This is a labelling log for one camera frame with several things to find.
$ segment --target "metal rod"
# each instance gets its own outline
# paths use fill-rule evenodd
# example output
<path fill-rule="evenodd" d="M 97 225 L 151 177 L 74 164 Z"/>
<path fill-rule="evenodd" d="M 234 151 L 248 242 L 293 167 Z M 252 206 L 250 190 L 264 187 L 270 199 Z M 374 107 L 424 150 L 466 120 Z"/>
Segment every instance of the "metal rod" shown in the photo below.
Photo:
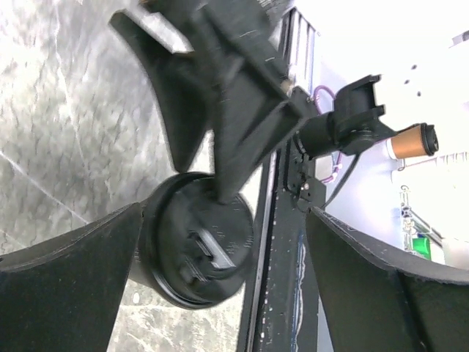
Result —
<path fill-rule="evenodd" d="M 320 77 L 318 33 L 295 7 L 287 15 L 287 21 L 289 25 L 286 33 L 286 58 L 290 67 L 290 78 L 296 86 L 312 94 L 314 87 L 319 84 Z"/>
<path fill-rule="evenodd" d="M 409 210 L 414 227 L 422 235 L 428 237 L 431 241 L 435 242 L 439 247 L 443 247 L 443 236 L 425 220 L 423 220 L 412 208 Z"/>

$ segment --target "gray marble floor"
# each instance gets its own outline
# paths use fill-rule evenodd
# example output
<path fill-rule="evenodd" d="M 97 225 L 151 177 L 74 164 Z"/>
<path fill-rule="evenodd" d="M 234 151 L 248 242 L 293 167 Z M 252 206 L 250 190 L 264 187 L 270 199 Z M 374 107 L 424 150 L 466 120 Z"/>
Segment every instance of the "gray marble floor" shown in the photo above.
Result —
<path fill-rule="evenodd" d="M 0 254 L 141 200 L 173 173 L 149 82 L 107 24 L 135 3 L 1 1 Z M 207 145 L 194 169 L 210 169 Z M 253 209 L 258 183 L 244 192 Z M 233 351 L 241 298 L 187 312 L 128 282 L 109 350 Z"/>

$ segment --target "black plastic lid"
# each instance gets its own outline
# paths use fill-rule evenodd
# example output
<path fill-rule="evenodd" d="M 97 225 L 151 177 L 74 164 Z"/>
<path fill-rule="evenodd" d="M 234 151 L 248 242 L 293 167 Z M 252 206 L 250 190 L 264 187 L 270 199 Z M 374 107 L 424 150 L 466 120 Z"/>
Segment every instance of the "black plastic lid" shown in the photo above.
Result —
<path fill-rule="evenodd" d="M 440 146 L 438 145 L 437 133 L 435 131 L 435 125 L 427 125 L 426 123 L 422 123 L 420 131 L 425 153 L 428 156 L 433 156 L 440 149 Z"/>
<path fill-rule="evenodd" d="M 164 201 L 147 214 L 153 287 L 186 309 L 233 296 L 251 272 L 254 220 L 244 199 L 215 200 L 212 175 L 179 174 L 162 185 Z"/>

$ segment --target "black cable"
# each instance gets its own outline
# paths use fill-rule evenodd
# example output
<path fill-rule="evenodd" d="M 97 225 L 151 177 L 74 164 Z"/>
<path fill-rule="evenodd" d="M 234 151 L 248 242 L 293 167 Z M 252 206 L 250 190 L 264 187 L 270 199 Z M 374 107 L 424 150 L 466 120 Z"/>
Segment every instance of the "black cable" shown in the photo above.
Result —
<path fill-rule="evenodd" d="M 353 170 L 356 168 L 358 161 L 360 160 L 361 153 L 355 155 L 354 159 L 352 160 L 352 163 L 350 164 L 349 168 L 345 172 L 344 176 L 342 179 L 337 183 L 337 186 L 335 189 L 332 191 L 332 194 L 330 195 L 328 201 L 324 203 L 324 205 L 321 207 L 321 209 L 325 209 L 327 206 L 329 206 L 332 201 L 339 195 L 340 191 L 344 188 L 345 183 L 347 183 L 348 179 L 350 178 L 350 175 L 352 174 Z"/>

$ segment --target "green object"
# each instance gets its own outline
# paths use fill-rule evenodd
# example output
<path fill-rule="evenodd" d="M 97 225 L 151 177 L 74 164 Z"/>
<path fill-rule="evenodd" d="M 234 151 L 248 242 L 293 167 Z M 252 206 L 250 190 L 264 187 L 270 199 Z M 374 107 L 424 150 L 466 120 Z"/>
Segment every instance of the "green object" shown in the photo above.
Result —
<path fill-rule="evenodd" d="M 413 238 L 413 250 L 423 255 L 426 259 L 432 260 L 432 251 L 430 250 L 430 240 L 428 238 Z"/>

